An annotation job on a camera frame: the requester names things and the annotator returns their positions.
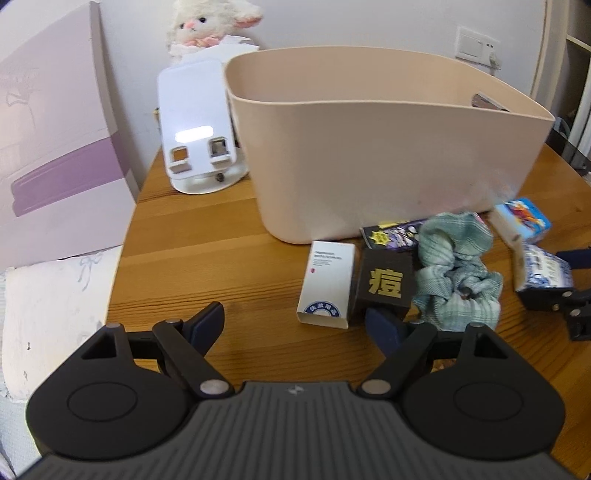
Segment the blue white porcelain pattern box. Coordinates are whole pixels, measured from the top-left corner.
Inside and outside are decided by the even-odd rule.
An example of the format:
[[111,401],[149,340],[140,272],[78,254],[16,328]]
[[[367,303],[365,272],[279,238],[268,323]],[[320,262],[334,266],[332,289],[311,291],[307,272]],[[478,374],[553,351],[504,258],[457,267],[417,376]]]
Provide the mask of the blue white porcelain pattern box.
[[514,287],[516,292],[529,289],[572,288],[570,265],[542,248],[521,243],[514,250]]

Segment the blue cartoon tissue pack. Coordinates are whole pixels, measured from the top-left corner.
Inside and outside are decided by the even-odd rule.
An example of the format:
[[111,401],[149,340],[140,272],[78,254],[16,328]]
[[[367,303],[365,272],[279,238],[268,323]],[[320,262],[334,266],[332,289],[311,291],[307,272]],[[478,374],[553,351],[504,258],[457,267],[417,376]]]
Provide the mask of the blue cartoon tissue pack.
[[550,220],[527,198],[496,205],[489,212],[488,221],[512,250],[522,243],[539,242],[551,229]]

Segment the green plaid scrunchie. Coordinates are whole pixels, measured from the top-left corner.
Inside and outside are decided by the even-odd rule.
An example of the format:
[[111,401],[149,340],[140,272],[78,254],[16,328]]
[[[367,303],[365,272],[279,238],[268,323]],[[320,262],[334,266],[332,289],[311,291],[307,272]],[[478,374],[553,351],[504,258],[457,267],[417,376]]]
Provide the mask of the green plaid scrunchie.
[[474,212],[438,214],[421,226],[413,299],[420,321],[448,332],[463,332],[474,322],[497,327],[504,278],[482,261],[493,240]]

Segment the black cube gold character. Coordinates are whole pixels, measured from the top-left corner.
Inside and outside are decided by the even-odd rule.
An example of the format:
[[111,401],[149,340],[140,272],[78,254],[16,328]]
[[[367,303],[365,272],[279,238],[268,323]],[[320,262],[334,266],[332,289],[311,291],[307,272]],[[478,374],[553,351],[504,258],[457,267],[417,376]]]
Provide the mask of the black cube gold character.
[[415,293],[414,257],[410,251],[365,249],[356,277],[351,319],[362,323],[373,309],[404,320]]

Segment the white small box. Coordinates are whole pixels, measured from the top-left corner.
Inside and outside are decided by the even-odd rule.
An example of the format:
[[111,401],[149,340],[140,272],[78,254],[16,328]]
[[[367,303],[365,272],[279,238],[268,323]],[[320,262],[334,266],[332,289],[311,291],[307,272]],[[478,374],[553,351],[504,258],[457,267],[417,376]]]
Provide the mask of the white small box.
[[297,319],[308,325],[349,328],[356,246],[351,243],[314,241],[311,244]]

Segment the cartoon pencil lead box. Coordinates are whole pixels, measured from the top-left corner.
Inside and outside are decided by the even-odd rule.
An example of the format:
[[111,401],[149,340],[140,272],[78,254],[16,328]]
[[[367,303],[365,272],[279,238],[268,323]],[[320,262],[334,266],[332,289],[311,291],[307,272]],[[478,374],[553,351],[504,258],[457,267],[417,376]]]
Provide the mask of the cartoon pencil lead box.
[[424,223],[425,219],[382,223],[363,227],[361,233],[369,249],[409,251],[417,246],[419,231]]

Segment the white pillow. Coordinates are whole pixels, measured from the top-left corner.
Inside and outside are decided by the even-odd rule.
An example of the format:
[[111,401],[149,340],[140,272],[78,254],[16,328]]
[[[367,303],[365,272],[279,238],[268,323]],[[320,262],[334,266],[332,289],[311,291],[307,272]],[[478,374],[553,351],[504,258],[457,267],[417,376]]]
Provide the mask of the white pillow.
[[9,269],[5,276],[5,395],[24,403],[106,321],[122,248]]

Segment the light blue bed sheet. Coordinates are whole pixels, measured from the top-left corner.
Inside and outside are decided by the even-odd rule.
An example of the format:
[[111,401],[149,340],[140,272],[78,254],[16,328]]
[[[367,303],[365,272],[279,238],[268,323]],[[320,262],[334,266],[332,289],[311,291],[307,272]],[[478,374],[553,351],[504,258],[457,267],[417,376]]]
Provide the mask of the light blue bed sheet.
[[27,427],[25,410],[25,403],[1,398],[1,455],[17,477],[41,457]]

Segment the black side table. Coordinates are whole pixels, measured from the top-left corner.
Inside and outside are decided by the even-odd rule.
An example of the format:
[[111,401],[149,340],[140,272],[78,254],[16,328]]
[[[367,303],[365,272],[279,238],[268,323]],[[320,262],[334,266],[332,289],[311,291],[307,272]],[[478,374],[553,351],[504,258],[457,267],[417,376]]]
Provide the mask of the black side table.
[[589,178],[590,159],[568,141],[567,136],[560,128],[553,127],[551,129],[546,144],[565,160],[579,176]]

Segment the pink purple headboard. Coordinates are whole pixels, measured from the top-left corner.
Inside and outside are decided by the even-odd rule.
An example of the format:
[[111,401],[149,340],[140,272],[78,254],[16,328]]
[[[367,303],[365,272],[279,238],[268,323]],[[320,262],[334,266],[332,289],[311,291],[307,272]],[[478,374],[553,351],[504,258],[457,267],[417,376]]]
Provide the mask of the pink purple headboard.
[[1,62],[1,266],[122,244],[137,184],[88,2]]

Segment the beige plastic storage bin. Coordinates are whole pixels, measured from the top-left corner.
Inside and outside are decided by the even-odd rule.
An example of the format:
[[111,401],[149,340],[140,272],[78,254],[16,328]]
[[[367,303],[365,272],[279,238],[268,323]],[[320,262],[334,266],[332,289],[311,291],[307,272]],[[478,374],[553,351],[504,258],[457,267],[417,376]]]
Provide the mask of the beige plastic storage bin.
[[263,226],[291,244],[513,199],[554,122],[492,75],[406,50],[256,51],[224,79]]

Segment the white phone stand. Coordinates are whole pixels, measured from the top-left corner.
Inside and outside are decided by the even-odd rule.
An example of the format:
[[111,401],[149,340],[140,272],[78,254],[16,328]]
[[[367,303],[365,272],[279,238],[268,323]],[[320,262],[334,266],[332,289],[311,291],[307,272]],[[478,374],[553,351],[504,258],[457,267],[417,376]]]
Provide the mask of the white phone stand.
[[249,173],[236,146],[221,61],[164,69],[157,95],[164,169],[176,191],[211,194]]

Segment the white plush lamb toy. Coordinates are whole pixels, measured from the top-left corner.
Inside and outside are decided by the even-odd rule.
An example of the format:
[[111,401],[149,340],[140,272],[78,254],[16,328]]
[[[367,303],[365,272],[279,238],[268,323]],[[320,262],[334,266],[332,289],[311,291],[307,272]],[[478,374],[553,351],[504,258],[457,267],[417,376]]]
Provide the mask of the white plush lamb toy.
[[172,5],[167,49],[171,64],[218,45],[250,44],[239,36],[263,20],[263,9],[242,0],[178,0]]

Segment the white shelf frame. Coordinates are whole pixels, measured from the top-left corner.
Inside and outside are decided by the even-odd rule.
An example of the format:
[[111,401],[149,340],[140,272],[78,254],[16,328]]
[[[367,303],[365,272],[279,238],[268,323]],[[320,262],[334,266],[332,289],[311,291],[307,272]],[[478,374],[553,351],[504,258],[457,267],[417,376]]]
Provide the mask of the white shelf frame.
[[533,98],[556,118],[567,142],[590,154],[590,3],[547,1]]

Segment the white wall switch socket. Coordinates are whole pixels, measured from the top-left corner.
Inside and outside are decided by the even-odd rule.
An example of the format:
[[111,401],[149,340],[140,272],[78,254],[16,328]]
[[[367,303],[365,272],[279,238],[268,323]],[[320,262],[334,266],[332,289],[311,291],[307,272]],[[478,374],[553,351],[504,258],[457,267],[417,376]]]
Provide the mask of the white wall switch socket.
[[455,57],[476,65],[500,70],[501,42],[466,27],[457,29]]

